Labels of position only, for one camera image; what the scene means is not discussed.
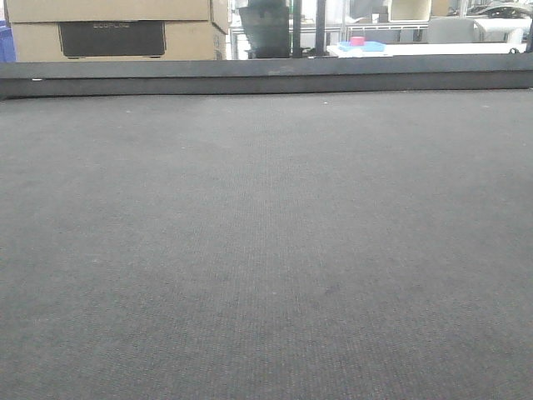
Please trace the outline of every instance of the carpeted platform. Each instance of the carpeted platform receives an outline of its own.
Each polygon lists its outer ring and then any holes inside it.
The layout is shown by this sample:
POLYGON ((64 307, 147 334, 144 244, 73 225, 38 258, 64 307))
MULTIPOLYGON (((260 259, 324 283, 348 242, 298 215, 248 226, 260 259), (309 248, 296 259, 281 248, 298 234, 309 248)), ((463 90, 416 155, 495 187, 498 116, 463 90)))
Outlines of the carpeted platform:
POLYGON ((0 398, 531 400, 532 108, 0 102, 0 398))

